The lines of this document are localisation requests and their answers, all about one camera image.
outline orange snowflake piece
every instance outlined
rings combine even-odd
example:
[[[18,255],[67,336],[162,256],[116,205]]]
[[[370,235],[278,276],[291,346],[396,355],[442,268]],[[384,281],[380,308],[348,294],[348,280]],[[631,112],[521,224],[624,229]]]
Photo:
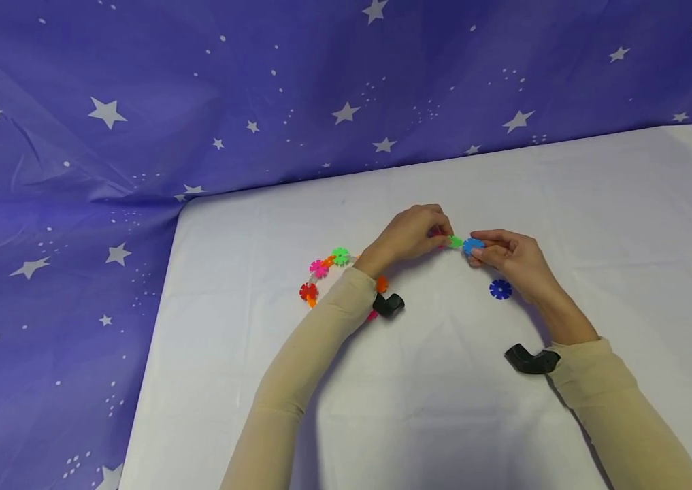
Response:
[[[386,293],[386,290],[390,287],[390,282],[386,279],[386,276],[379,276],[378,279],[376,279],[376,290],[383,294]]]

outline purple backdrop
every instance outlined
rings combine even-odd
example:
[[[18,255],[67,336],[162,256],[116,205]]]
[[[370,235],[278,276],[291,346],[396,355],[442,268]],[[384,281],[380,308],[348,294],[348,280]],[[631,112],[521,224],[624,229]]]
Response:
[[[117,488],[191,198],[680,123],[692,0],[0,0],[0,489]]]

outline pink snowflake piece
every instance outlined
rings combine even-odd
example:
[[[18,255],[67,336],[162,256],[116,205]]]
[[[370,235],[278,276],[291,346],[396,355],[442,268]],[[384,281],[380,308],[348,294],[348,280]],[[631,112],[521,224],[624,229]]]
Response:
[[[327,267],[321,260],[314,260],[314,262],[310,264],[310,272],[312,272],[317,278],[321,279],[327,275],[329,272],[329,267]]]

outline red snowflake piece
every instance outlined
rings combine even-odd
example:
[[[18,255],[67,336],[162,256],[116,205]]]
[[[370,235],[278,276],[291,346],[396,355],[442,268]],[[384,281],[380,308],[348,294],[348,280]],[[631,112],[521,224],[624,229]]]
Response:
[[[301,288],[299,288],[299,297],[302,298],[303,301],[316,299],[318,298],[318,288],[316,288],[315,284],[306,282],[305,284],[301,285]]]

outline hand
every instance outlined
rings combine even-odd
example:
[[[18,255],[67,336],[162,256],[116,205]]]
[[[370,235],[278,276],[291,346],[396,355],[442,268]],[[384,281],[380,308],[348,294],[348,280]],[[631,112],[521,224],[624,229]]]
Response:
[[[471,267],[483,263],[495,267],[528,303],[538,306],[566,295],[535,239],[506,230],[474,231],[471,236],[485,244],[484,249],[471,251],[468,258]]]
[[[435,227],[443,235],[428,237],[428,232]],[[412,206],[392,219],[354,267],[377,278],[383,269],[398,260],[414,259],[437,247],[447,246],[448,237],[453,234],[452,224],[438,204]]]

